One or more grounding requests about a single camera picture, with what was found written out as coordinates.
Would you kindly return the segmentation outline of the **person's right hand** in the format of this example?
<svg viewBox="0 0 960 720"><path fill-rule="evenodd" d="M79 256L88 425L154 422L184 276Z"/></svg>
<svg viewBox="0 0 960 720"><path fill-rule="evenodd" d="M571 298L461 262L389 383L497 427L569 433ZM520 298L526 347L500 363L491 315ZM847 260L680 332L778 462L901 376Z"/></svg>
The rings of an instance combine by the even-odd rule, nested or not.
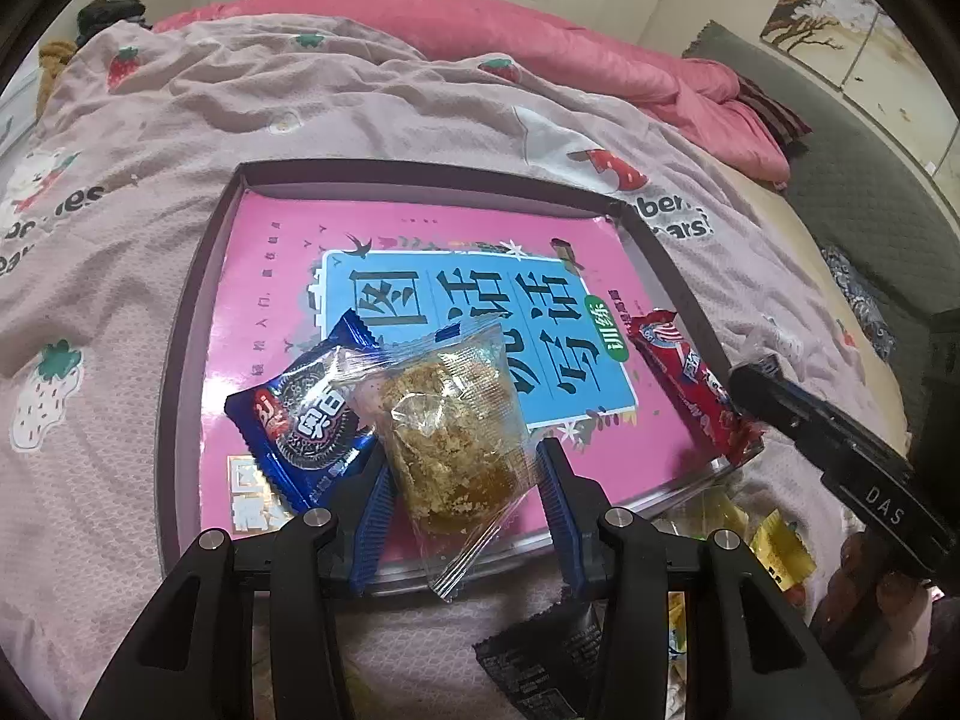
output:
<svg viewBox="0 0 960 720"><path fill-rule="evenodd" d="M928 660L929 582L900 569L867 530L848 536L839 567L818 602L811 631L856 699L889 694Z"/></svg>

